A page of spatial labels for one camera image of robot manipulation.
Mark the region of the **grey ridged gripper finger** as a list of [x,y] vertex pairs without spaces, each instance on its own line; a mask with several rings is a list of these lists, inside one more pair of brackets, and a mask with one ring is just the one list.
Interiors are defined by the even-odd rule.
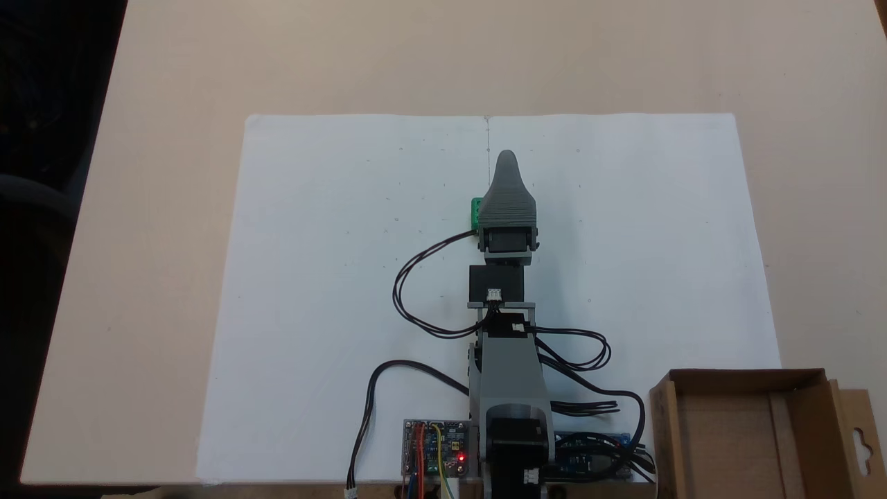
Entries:
[[478,227],[536,227],[536,201],[523,182],[513,151],[498,155],[491,184],[478,208]]

